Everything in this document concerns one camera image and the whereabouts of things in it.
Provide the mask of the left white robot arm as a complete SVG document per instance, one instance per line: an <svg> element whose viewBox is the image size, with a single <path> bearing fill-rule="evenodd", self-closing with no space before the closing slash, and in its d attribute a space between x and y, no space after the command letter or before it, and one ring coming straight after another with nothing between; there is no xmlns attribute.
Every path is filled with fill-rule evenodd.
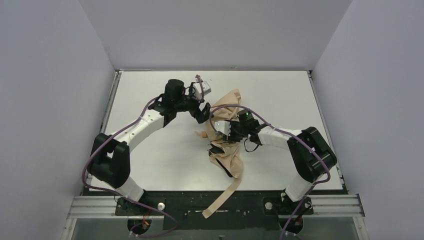
<svg viewBox="0 0 424 240"><path fill-rule="evenodd" d="M205 103L204 108L200 105L212 89L199 75L195 79L189 86L179 79L168 80L164 92L149 100L134 121L112 134L98 134L82 171L84 185L89 186L87 176L91 175L108 184L112 193L139 202L145 190L130 176L131 151L151 134L166 127L178 113L190 113L199 124L210 116L211 105Z"/></svg>

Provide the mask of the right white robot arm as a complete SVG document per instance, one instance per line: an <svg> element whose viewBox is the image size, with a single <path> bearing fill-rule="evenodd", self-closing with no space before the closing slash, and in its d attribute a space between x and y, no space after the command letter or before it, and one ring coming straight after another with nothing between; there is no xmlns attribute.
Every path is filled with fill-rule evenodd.
<svg viewBox="0 0 424 240"><path fill-rule="evenodd" d="M296 174L283 196L298 202L313 184L337 164L337 157L315 127L290 130L260 124L248 110L239 111L238 120L225 120L214 127L228 142L249 139L258 146L273 146L289 151Z"/></svg>

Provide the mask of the black and beige umbrella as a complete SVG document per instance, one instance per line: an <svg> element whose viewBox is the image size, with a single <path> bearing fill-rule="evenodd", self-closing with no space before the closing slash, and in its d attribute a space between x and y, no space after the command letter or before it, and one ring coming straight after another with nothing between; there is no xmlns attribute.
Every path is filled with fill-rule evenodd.
<svg viewBox="0 0 424 240"><path fill-rule="evenodd" d="M241 102L242 96L237 88L228 92L211 106L212 118L205 122L205 131L196 133L210 142L209 161L233 179L233 183L202 212L205 219L211 217L233 195L242 181L244 165L240 157L240 144L224 140L213 130L216 121L235 120L239 108L234 105L240 105Z"/></svg>

